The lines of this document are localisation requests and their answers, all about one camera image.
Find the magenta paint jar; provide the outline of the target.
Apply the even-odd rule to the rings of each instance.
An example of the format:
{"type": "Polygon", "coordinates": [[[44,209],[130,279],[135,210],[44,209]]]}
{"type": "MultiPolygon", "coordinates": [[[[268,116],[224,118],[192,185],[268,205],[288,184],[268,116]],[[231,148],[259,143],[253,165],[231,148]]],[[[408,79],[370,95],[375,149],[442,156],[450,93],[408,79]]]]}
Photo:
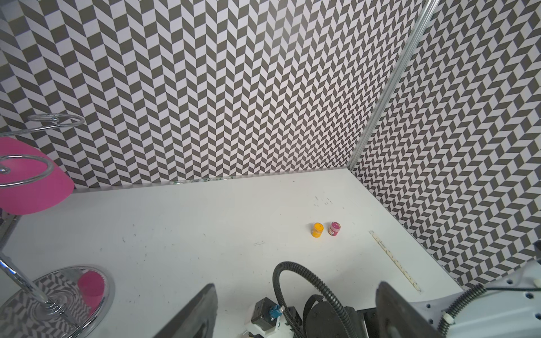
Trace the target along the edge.
{"type": "Polygon", "coordinates": [[[336,236],[341,230],[341,228],[342,228],[341,224],[339,224],[338,222],[332,222],[328,226],[328,233],[330,236],[336,236]]]}

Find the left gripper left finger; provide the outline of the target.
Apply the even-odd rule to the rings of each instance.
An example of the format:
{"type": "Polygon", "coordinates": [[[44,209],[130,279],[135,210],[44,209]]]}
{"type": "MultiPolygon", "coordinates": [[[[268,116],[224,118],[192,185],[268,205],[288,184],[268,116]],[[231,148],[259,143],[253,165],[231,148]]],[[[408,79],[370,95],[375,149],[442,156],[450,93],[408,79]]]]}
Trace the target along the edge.
{"type": "Polygon", "coordinates": [[[155,338],[212,338],[218,312],[214,284],[201,289],[156,335],[155,338]]]}

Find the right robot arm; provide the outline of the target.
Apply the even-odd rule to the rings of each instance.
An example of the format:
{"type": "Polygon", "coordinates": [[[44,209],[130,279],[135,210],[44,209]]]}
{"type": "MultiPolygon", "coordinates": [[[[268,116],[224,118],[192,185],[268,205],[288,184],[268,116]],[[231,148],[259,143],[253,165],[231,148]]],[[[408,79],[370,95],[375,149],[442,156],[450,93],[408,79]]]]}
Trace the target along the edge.
{"type": "Polygon", "coordinates": [[[306,267],[286,261],[273,271],[280,315],[294,337],[539,337],[540,243],[535,259],[501,280],[430,301],[408,302],[390,284],[381,282],[376,306],[356,310],[341,304],[331,289],[306,267]],[[305,304],[301,320],[286,307],[280,275],[292,272],[318,294],[305,304]]]}

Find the orange paint jar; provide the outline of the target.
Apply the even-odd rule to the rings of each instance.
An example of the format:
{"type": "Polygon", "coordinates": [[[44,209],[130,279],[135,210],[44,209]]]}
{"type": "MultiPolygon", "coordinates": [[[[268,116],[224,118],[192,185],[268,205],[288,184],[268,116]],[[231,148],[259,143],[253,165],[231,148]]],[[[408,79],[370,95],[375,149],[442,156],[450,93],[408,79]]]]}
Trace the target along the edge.
{"type": "Polygon", "coordinates": [[[323,224],[321,223],[314,223],[313,224],[313,227],[311,229],[311,235],[315,238],[319,238],[322,234],[323,234],[323,231],[325,230],[323,224]]]}

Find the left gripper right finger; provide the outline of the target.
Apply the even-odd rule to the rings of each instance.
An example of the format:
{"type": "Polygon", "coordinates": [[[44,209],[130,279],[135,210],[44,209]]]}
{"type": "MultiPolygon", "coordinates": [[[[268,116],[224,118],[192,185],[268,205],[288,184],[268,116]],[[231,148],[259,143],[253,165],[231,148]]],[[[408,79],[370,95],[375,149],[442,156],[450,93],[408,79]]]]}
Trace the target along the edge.
{"type": "Polygon", "coordinates": [[[380,337],[442,337],[394,288],[381,282],[376,290],[380,337]]]}

